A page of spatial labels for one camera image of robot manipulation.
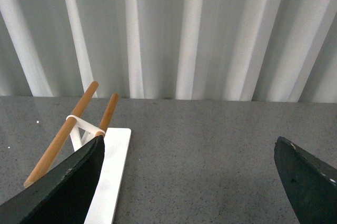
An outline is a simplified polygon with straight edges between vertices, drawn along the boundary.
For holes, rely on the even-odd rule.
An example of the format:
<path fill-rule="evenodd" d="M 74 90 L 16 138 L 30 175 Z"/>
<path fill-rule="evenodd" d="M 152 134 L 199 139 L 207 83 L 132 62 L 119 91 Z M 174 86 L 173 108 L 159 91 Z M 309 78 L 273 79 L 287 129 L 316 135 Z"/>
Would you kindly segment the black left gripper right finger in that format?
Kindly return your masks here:
<path fill-rule="evenodd" d="M 300 223 L 336 223 L 336 169 L 284 137 L 274 161 Z"/>

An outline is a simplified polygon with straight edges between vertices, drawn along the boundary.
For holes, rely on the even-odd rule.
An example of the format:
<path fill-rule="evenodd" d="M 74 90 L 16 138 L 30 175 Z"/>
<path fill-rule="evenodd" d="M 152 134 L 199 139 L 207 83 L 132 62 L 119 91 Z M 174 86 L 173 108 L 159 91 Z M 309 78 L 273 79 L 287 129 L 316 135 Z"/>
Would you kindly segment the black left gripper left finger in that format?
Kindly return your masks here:
<path fill-rule="evenodd" d="M 46 175 L 1 205 L 1 223 L 84 223 L 105 155 L 94 137 Z"/>

